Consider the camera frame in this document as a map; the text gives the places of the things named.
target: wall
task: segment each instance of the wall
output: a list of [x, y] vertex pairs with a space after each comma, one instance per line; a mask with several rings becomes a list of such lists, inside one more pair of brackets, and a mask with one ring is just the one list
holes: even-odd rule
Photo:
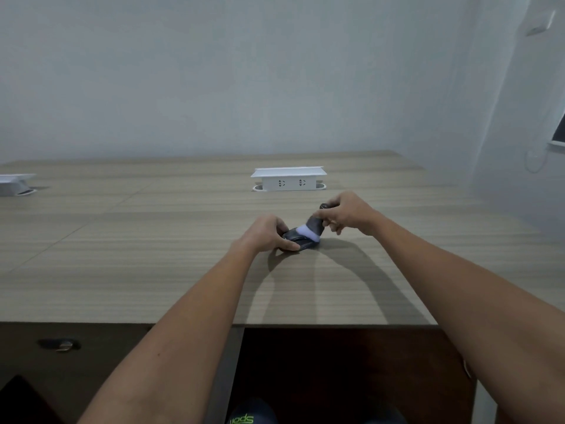
[[441, 177], [469, 184], [529, 1], [467, 0], [445, 76], [447, 92], [424, 110], [409, 110], [418, 120], [404, 125], [395, 150]]
[[[553, 8], [552, 27], [525, 37], [530, 20]], [[565, 0], [532, 0], [518, 35], [473, 187], [565, 242], [565, 153], [546, 144], [565, 112]]]
[[0, 160], [389, 148], [437, 123], [466, 3], [2, 0]]

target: person's right hand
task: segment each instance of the person's right hand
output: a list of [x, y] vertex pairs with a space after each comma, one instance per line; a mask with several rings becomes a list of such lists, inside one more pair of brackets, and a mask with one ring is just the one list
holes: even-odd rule
[[313, 215], [323, 219], [324, 226], [341, 235], [345, 227], [359, 229], [365, 235], [374, 235], [375, 219], [379, 212], [352, 191], [345, 191], [330, 199], [333, 208], [318, 210]]

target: floor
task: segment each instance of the floor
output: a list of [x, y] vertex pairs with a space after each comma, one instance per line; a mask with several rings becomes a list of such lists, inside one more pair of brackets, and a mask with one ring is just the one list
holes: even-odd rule
[[260, 397], [281, 424], [361, 422], [373, 399], [410, 424], [469, 424], [475, 381], [438, 328], [246, 329], [231, 411]]

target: wooden tabletop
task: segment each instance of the wooden tabletop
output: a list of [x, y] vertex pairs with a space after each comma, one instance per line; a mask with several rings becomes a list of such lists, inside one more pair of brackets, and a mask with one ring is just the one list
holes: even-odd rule
[[[255, 168], [323, 165], [326, 191], [253, 192]], [[303, 224], [344, 189], [434, 244], [565, 309], [565, 252], [392, 152], [14, 162], [37, 193], [0, 198], [0, 320], [156, 322], [258, 214]], [[380, 245], [346, 229], [263, 253], [236, 324], [433, 324]]]

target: person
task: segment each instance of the person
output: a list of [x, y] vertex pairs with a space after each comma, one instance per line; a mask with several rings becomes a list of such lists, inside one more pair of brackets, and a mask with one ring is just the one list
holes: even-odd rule
[[[565, 422], [565, 313], [413, 235], [354, 192], [328, 204], [314, 215], [337, 235], [356, 228], [380, 242], [508, 414]], [[80, 424], [200, 423], [247, 271], [261, 251], [298, 249], [281, 238], [287, 230], [277, 216], [259, 217], [124, 358]]]

